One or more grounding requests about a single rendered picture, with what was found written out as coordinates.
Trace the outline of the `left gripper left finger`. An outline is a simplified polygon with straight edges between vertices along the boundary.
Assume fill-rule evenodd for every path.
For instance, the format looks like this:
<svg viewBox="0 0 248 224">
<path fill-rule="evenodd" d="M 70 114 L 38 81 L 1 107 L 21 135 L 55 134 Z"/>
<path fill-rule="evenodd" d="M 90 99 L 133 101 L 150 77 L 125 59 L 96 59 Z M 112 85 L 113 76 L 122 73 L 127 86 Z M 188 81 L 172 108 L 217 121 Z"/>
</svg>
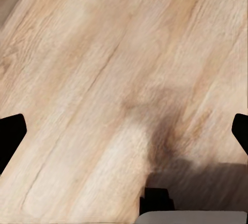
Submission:
<svg viewBox="0 0 248 224">
<path fill-rule="evenodd" d="M 0 119 L 0 175 L 27 133 L 23 114 Z"/>
</svg>

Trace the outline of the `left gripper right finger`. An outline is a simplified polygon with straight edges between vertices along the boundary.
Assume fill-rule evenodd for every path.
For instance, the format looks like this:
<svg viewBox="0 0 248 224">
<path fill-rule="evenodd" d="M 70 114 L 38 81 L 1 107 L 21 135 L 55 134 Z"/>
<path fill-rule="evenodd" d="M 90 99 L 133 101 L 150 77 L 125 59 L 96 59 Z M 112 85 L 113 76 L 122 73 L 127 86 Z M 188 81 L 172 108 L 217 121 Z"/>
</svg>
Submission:
<svg viewBox="0 0 248 224">
<path fill-rule="evenodd" d="M 248 116 L 236 114 L 231 131 L 248 155 Z"/>
</svg>

